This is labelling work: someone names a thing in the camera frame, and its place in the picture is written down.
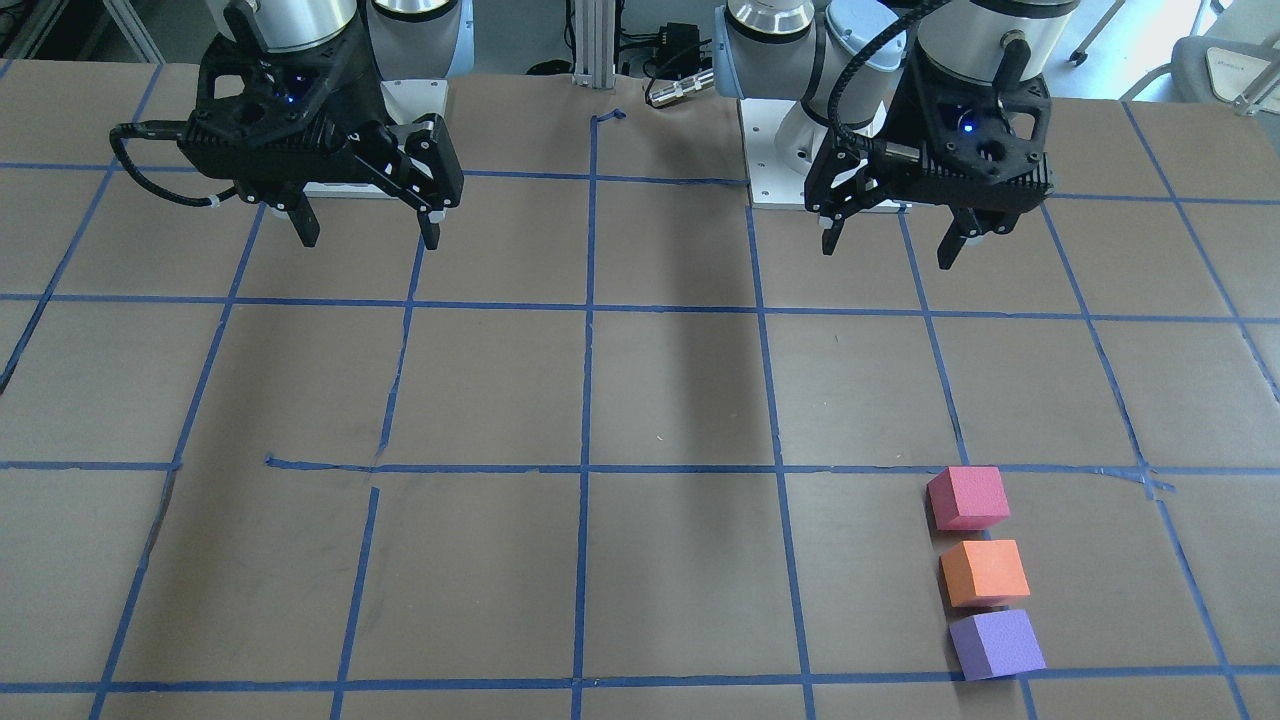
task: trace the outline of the cube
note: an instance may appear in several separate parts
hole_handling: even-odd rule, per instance
[[[965,680],[1044,669],[1044,655],[1025,610],[983,612],[952,623],[951,642]]]
[[[952,607],[995,607],[1029,597],[1018,542],[964,541],[942,553]]]
[[[929,501],[940,530],[986,530],[1009,518],[998,468],[947,468],[929,480]]]

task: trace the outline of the pink block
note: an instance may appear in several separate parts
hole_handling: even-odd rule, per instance
[[[929,480],[940,530],[984,530],[1009,518],[998,468],[947,468]]]

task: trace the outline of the floor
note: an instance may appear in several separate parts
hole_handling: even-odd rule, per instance
[[[110,164],[193,87],[0,65],[0,716],[1280,716],[1252,120],[1061,101],[1057,196],[943,273],[945,213],[823,258],[732,102],[626,79],[458,81],[440,249],[330,200],[306,250]],[[960,679],[948,464],[1005,474],[1048,670]]]

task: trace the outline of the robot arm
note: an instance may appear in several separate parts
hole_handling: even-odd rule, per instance
[[[1078,4],[923,0],[899,17],[876,0],[831,0],[824,13],[810,0],[731,0],[717,87],[799,100],[831,128],[804,183],[824,254],[851,215],[884,200],[927,202],[952,211],[938,247],[947,269],[966,242],[1011,232],[1053,191],[1042,70]],[[895,83],[883,127],[858,135]]]
[[[308,247],[320,225],[303,187],[369,183],[410,205],[434,249],[438,220],[461,202],[462,169],[443,117],[393,124],[381,79],[467,72],[471,1],[206,3],[220,32],[200,63],[196,106],[184,122],[118,126],[111,145],[124,169],[168,200],[212,204],[157,188],[123,145],[131,137],[175,141],[202,174],[233,181],[219,200],[238,195],[285,213]],[[410,53],[410,44],[426,50]],[[221,96],[224,78],[243,88]]]

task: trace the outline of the orange block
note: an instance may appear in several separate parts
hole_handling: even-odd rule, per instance
[[[1030,597],[1018,542],[964,541],[942,553],[951,607],[995,607]]]

